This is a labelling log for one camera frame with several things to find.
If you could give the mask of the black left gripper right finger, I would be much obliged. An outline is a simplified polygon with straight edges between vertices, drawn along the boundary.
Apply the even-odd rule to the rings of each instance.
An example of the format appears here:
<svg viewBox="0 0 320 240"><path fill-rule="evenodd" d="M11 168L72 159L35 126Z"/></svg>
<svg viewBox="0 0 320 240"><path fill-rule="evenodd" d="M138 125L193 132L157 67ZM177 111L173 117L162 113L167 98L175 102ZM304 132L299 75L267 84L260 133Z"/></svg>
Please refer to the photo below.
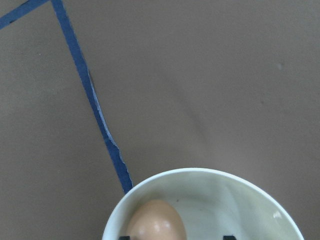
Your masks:
<svg viewBox="0 0 320 240"><path fill-rule="evenodd" d="M223 240L236 240L234 235L224 235Z"/></svg>

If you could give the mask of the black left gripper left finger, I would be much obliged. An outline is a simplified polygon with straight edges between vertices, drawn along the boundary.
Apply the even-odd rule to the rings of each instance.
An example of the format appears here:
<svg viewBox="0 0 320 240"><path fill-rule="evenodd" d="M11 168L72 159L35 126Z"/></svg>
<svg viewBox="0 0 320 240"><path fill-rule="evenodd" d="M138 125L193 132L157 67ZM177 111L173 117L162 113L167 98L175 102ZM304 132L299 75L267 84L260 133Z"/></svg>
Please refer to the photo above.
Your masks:
<svg viewBox="0 0 320 240"><path fill-rule="evenodd" d="M131 240L131 237L128 236L128 235L120 236L120 237L119 237L119 240Z"/></svg>

